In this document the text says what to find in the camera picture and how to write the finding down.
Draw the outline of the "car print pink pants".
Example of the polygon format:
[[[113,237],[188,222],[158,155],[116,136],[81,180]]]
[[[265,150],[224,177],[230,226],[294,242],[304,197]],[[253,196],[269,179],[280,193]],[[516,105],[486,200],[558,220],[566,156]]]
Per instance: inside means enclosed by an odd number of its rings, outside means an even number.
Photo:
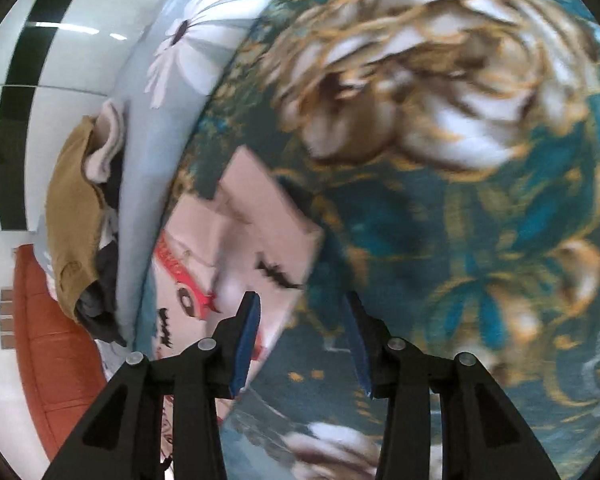
[[[249,148],[226,166],[210,200],[183,194],[160,232],[146,298],[157,359],[177,356],[233,316],[245,292],[261,319],[248,375],[258,374],[311,274],[323,240]]]

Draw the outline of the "white folded cloth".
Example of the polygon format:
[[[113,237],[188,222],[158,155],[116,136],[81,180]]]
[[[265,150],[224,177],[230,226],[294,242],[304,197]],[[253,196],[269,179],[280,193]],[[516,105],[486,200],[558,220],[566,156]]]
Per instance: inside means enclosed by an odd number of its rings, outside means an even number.
[[[83,161],[87,180],[95,184],[107,182],[111,176],[112,162],[122,152],[125,125],[120,107],[113,100],[102,103],[95,118],[90,144]]]

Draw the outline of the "white black wardrobe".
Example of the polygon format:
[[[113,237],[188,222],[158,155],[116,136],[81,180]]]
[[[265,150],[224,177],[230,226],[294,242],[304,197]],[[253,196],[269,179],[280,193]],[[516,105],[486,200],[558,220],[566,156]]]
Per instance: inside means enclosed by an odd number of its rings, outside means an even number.
[[[62,144],[160,0],[17,0],[0,24],[0,231],[32,231]]]

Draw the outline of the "mustard knit garment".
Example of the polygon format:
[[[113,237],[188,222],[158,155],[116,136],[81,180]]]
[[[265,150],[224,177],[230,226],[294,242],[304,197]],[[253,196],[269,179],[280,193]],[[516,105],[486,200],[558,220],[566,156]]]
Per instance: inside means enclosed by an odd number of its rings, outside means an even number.
[[[83,162],[95,119],[82,118],[62,147],[48,185],[45,203],[47,247],[55,275],[56,295],[65,316],[76,319],[82,292],[98,280],[98,252],[104,196],[85,177]]]

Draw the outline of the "blue floral bed blanket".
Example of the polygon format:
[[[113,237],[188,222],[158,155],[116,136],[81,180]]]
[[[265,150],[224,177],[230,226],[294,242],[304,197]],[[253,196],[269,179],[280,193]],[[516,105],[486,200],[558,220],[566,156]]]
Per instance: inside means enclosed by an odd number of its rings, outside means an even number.
[[[323,231],[258,374],[216,400],[223,479],[379,479],[388,402],[341,303],[473,354],[552,461],[600,479],[600,25],[581,0],[271,0],[188,138],[180,197],[249,148]]]

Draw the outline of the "dark grey garment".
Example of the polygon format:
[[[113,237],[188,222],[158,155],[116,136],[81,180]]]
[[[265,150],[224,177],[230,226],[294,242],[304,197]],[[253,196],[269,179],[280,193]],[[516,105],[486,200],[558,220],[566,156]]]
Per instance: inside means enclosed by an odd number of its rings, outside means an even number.
[[[123,155],[114,156],[110,177],[99,185],[104,192],[105,210],[102,234],[95,254],[97,280],[82,292],[76,303],[76,316],[94,339],[126,345],[116,319],[119,261],[118,206],[122,180]]]

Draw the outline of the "wooden headboard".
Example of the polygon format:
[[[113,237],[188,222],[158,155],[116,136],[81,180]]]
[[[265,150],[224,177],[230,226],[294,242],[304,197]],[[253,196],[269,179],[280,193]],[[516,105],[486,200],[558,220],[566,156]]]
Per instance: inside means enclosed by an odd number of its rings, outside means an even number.
[[[16,250],[15,348],[29,413],[48,458],[54,458],[106,385],[96,344],[69,320],[47,290],[33,247]]]

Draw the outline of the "wall photo frames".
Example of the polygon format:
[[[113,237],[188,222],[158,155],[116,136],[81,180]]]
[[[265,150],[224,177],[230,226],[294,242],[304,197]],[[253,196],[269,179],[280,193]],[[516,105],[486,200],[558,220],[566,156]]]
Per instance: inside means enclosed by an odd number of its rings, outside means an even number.
[[[3,350],[15,349],[14,291],[0,291],[0,345]]]

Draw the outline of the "grey floral duvet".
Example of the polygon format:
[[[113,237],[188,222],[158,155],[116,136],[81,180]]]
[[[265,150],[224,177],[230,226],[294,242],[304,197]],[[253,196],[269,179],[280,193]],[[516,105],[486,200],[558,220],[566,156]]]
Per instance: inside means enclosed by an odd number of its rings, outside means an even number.
[[[142,283],[181,154],[230,58],[271,0],[159,0],[112,90],[121,128],[106,214],[118,242],[120,344],[96,341],[102,357],[132,350]]]

